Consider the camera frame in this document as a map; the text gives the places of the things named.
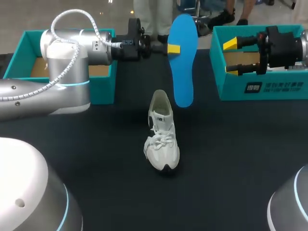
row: white sneaker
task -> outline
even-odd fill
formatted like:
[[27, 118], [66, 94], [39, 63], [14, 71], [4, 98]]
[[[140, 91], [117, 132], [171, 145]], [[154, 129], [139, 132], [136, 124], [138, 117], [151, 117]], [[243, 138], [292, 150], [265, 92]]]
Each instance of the white sneaker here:
[[175, 137], [171, 104], [163, 90], [154, 92], [148, 123], [153, 137], [146, 140], [144, 154], [157, 170], [170, 172], [179, 163], [180, 150]]

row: cardboard box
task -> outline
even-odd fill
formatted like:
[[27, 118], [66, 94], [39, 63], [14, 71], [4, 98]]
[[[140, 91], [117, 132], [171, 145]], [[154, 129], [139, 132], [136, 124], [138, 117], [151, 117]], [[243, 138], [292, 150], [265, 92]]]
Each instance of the cardboard box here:
[[[5, 72], [5, 78], [18, 78], [27, 81], [48, 83], [49, 72], [40, 52], [40, 37], [44, 31], [25, 31]], [[89, 66], [91, 104], [113, 104], [116, 87], [117, 61], [112, 65]]]
[[[257, 45], [236, 51], [223, 51], [223, 44], [236, 36], [255, 36], [267, 26], [217, 26], [214, 28], [210, 58], [219, 97], [223, 101], [308, 99], [308, 71], [268, 71], [265, 75], [226, 73], [227, 65], [255, 64]], [[278, 26], [281, 33], [293, 32], [299, 37], [301, 25]]]

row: black shoe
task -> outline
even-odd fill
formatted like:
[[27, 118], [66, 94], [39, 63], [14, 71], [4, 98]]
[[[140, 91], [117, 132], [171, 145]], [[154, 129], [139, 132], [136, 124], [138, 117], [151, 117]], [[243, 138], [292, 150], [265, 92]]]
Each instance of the black shoe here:
[[157, 40], [160, 41], [163, 44], [168, 43], [168, 36], [169, 35], [158, 35]]
[[210, 30], [213, 30], [215, 26], [222, 26], [226, 23], [231, 23], [235, 20], [234, 17], [235, 9], [233, 9], [233, 13], [229, 14], [229, 12], [225, 9], [223, 12], [218, 15], [217, 17], [212, 18], [209, 23], [207, 24], [207, 27]]
[[267, 0], [265, 1], [265, 3], [268, 5], [268, 6], [273, 6], [275, 4], [275, 0]]
[[237, 26], [246, 26], [248, 25], [248, 20], [247, 19], [240, 19], [237, 24]]

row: cable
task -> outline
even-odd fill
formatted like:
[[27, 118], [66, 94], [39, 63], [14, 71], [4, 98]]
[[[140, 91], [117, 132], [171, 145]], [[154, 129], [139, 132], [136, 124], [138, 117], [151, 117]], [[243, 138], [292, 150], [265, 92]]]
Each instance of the cable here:
[[100, 35], [100, 32], [96, 26], [96, 23], [93, 19], [93, 17], [86, 11], [83, 11], [83, 10], [79, 10], [79, 9], [72, 9], [72, 10], [68, 10], [68, 11], [64, 11], [62, 12], [61, 14], [59, 14], [52, 22], [51, 24], [51, 33], [52, 35], [56, 38], [55, 41], [60, 41], [60, 42], [66, 42], [66, 43], [73, 43], [73, 44], [76, 44], [76, 50], [75, 50], [75, 53], [73, 55], [73, 58], [71, 60], [71, 62], [67, 65], [67, 67], [64, 69], [64, 71], [56, 78], [54, 79], [52, 82], [46, 84], [44, 87], [38, 89], [38, 90], [35, 90], [35, 91], [32, 91], [32, 92], [29, 92], [27, 94], [23, 94], [23, 95], [16, 95], [16, 96], [10, 96], [10, 97], [0, 97], [0, 102], [8, 102], [8, 101], [15, 101], [15, 100], [22, 100], [22, 99], [26, 99], [26, 98], [30, 98], [32, 96], [35, 96], [35, 95], [38, 95], [48, 89], [50, 89], [51, 87], [53, 87], [54, 85], [56, 85], [66, 74], [67, 72], [72, 68], [72, 66], [74, 65], [77, 57], [78, 57], [78, 54], [79, 54], [79, 51], [80, 51], [80, 46], [79, 46], [79, 43], [75, 40], [71, 40], [71, 39], [64, 39], [64, 38], [60, 38], [54, 31], [54, 28], [56, 26], [56, 23], [65, 15], [67, 14], [70, 14], [70, 13], [81, 13], [81, 14], [84, 14], [85, 16], [87, 16], [91, 23], [92, 23], [92, 26], [94, 28], [94, 31], [95, 31], [95, 34], [97, 36], [97, 38], [101, 41], [102, 44], [104, 44], [105, 46], [108, 46], [108, 47], [113, 47], [113, 48], [117, 48], [117, 49], [121, 49], [122, 48], [122, 43], [121, 42], [108, 42], [104, 39], [102, 39], [101, 35]]

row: yellow block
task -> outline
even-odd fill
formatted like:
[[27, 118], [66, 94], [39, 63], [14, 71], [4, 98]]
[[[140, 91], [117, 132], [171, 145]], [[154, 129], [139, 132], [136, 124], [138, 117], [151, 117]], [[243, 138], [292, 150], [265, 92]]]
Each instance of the yellow block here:
[[238, 72], [238, 71], [227, 71], [227, 67], [225, 67], [225, 72], [227, 72], [227, 73], [229, 73], [229, 74], [236, 75], [236, 76], [239, 75], [239, 72]]
[[167, 52], [168, 54], [180, 54], [180, 48], [181, 46], [179, 45], [168, 44]]
[[233, 38], [223, 44], [223, 50], [237, 50], [237, 38]]

